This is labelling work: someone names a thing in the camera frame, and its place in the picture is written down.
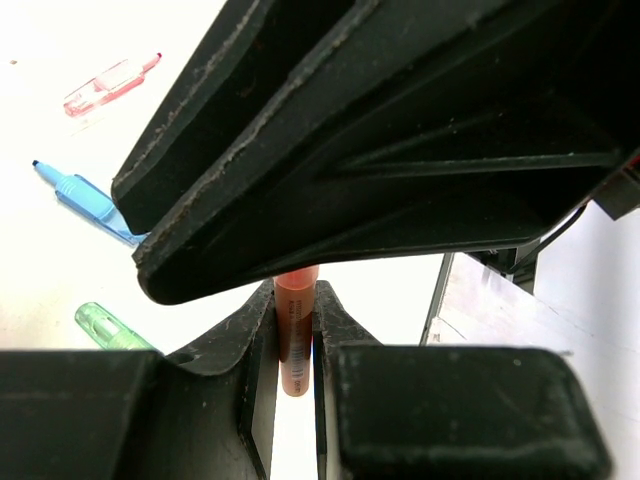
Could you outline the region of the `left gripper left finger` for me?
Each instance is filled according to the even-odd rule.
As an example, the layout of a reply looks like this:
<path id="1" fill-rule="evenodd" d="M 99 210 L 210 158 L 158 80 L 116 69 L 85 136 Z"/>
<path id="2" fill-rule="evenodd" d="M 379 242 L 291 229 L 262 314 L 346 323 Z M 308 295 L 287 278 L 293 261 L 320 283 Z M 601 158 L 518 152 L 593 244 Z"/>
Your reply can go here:
<path id="1" fill-rule="evenodd" d="M 273 284 L 169 355 L 1 355 L 5 479 L 266 479 L 278 383 Z"/>

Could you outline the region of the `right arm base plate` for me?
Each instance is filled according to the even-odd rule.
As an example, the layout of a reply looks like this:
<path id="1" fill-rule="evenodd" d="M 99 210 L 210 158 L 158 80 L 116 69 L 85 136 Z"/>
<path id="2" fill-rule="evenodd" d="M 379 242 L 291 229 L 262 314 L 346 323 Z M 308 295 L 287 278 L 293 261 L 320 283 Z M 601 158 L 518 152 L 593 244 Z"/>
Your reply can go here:
<path id="1" fill-rule="evenodd" d="M 536 300 L 463 253 L 443 256 L 420 344 L 529 345 Z"/>

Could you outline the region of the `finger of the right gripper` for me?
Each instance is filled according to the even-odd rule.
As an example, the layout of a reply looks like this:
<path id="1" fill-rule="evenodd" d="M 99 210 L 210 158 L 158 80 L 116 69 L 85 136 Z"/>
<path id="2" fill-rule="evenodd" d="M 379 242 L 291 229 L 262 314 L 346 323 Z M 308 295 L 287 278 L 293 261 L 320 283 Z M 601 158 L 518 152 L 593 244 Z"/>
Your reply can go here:
<path id="1" fill-rule="evenodd" d="M 347 101 L 243 132 L 134 254 L 175 305 L 302 267 L 527 244 L 639 154 L 635 1 L 377 1 L 319 78 Z"/>
<path id="2" fill-rule="evenodd" d="M 289 106 L 311 128 L 348 103 L 319 78 L 377 1 L 227 1 L 113 180 L 136 233 L 150 232 L 243 132 Z"/>

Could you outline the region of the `orange slim highlighter pen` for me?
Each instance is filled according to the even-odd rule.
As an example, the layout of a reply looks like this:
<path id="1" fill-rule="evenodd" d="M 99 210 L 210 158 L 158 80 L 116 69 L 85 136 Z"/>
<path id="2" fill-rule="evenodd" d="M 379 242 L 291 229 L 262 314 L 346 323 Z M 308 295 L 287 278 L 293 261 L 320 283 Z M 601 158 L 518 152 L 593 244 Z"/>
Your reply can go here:
<path id="1" fill-rule="evenodd" d="M 310 382 L 315 287 L 318 266 L 306 267 L 273 279 L 279 336 L 279 361 L 284 392 L 304 395 Z"/>

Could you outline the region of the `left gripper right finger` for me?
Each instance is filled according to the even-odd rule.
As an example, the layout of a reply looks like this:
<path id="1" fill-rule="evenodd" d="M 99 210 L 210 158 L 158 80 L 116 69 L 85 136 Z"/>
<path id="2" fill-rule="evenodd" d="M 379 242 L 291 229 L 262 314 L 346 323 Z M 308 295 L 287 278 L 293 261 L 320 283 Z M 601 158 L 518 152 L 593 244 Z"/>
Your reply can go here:
<path id="1" fill-rule="evenodd" d="M 316 287 L 313 366 L 322 479 L 608 479 L 613 461 L 558 354 L 392 346 Z"/>

